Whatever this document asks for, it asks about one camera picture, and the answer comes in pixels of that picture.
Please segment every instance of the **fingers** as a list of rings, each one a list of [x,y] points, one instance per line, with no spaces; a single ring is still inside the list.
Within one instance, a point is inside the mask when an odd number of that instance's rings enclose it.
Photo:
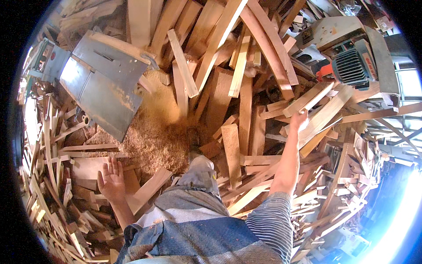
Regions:
[[[103,175],[106,176],[108,174],[108,165],[107,163],[103,163]]]
[[[108,158],[108,172],[109,172],[109,174],[113,174],[114,173],[114,171],[113,171],[113,163],[112,163],[111,157]]]
[[[103,175],[101,174],[100,171],[98,171],[97,183],[98,183],[98,189],[101,191],[104,187],[104,180],[103,180]]]
[[[119,168],[117,166],[116,158],[111,158],[111,164],[113,164],[113,174],[119,175]]]
[[[118,175],[119,175],[120,178],[123,179],[123,165],[120,161],[117,163],[117,165],[119,167],[119,174]]]

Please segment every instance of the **hand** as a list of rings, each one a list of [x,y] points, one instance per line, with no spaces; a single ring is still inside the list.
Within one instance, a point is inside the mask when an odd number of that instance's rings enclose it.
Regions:
[[[309,124],[308,110],[294,113],[290,119],[290,130],[300,132]]]
[[[103,163],[103,173],[98,171],[98,189],[110,202],[125,201],[123,166],[116,158],[108,158],[107,163]]]

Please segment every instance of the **pile of wood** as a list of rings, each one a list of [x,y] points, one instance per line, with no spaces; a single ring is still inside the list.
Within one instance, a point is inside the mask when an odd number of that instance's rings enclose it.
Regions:
[[[291,218],[294,245],[300,249],[292,262],[303,259],[323,243],[321,237],[366,204],[368,192],[380,183],[382,162],[388,159],[370,133],[363,139],[351,128],[339,133],[336,126],[376,119],[416,149],[382,118],[422,111],[422,103],[403,106],[399,112],[369,112],[357,105],[379,92],[378,82],[361,92],[312,81],[310,68],[289,56],[295,39],[285,35],[293,23],[308,25],[310,19],[299,23],[297,17],[311,16],[305,2],[318,11],[305,0],[286,0],[275,7],[262,7],[255,0],[207,0],[204,5],[167,0],[164,6],[163,0],[128,0],[127,5],[122,0],[73,0],[62,11],[61,31],[54,40],[73,50],[83,33],[98,25],[116,37],[109,43],[113,48],[135,56],[149,51],[160,66],[160,81],[174,85],[181,115],[201,131],[200,150],[216,165],[222,200],[234,217],[245,218],[268,196],[290,118],[309,110],[309,125],[299,133],[300,178]],[[126,28],[100,23],[101,17],[116,17],[119,6],[126,11],[118,17],[126,17]],[[155,87],[145,76],[139,84],[154,94]],[[51,91],[48,86],[38,80],[29,93],[36,101],[37,140],[30,145],[33,135],[26,134],[20,172],[30,221],[49,252],[64,262],[113,263],[122,245],[122,230],[96,179],[106,157],[125,155],[115,144],[65,147],[66,137],[77,138],[81,131],[91,133],[94,128],[87,128],[89,118],[69,95],[46,93]],[[26,94],[20,95],[21,102]],[[350,107],[362,114],[339,113]],[[332,148],[341,151],[337,161],[327,154]],[[124,167],[124,178],[127,201],[139,216],[172,173],[159,169],[141,187],[137,167]],[[316,212],[316,220],[308,220]]]

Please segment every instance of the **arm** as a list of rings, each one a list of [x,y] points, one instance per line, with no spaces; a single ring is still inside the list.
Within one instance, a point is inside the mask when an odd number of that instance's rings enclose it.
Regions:
[[[295,113],[292,116],[290,132],[269,195],[278,191],[293,195],[299,176],[299,131],[307,124],[308,111],[302,114]]]
[[[129,204],[124,197],[124,178],[122,163],[115,158],[108,158],[103,164],[103,173],[98,171],[98,189],[110,202],[114,214],[124,230],[128,225],[135,222]]]

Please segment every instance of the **striped shirt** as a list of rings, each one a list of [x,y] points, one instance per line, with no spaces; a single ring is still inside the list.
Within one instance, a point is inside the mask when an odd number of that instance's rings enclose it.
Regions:
[[[289,263],[291,197],[271,194],[246,221],[229,216],[215,196],[173,186],[124,230],[116,263]]]

